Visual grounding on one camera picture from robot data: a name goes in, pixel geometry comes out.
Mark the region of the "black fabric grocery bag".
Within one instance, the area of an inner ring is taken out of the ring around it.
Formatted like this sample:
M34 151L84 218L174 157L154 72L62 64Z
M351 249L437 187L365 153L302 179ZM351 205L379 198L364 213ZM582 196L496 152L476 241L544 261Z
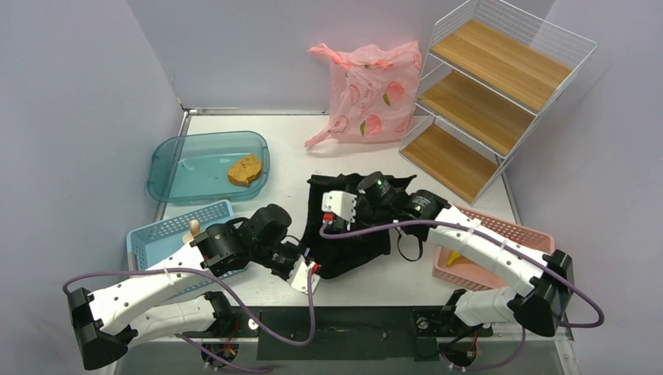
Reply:
M310 249L315 262L321 265L318 274L323 279L336 278L391 252L390 235L386 230L336 240L322 238L319 234L323 220L322 195L329 191L364 195L358 189L363 179L364 176L358 173L339 174L336 177L314 174L307 181L308 213L302 243Z

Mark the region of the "pink plastic grocery bag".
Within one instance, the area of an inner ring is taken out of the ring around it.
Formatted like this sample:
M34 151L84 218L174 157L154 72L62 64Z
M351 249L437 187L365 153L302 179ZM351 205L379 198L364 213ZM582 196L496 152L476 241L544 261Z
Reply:
M352 52L321 43L308 52L328 64L331 94L328 124L305 148L327 140L368 145L402 138L412 125L424 65L418 41L389 50L370 44Z

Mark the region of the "yellow banana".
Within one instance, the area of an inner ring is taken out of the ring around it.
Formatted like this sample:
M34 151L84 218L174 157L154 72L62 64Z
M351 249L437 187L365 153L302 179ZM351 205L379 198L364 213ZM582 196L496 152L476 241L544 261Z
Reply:
M458 252L450 251L446 258L446 266L451 267L460 258L461 255Z

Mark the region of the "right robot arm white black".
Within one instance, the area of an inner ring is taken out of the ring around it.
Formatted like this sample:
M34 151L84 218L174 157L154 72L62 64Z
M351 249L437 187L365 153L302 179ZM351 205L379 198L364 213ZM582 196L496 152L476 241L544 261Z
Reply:
M555 335L573 295L570 255L520 245L430 191L408 194L394 187L380 172L363 177L357 190L363 204L357 219L365 224L401 223L406 234L453 250L506 282L498 289L455 291L443 308L447 332L519 323L539 336Z

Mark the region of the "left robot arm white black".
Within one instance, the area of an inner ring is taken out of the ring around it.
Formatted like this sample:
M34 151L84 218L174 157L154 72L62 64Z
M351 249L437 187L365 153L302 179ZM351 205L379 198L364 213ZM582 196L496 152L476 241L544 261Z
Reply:
M295 291L312 299L319 265L286 242L291 216L279 205L258 209L250 218L217 223L193 236L179 250L127 279L89 291L65 282L70 322L86 370L116 362L141 343L185 332L222 336L235 321L228 300L238 295L223 275L261 265Z

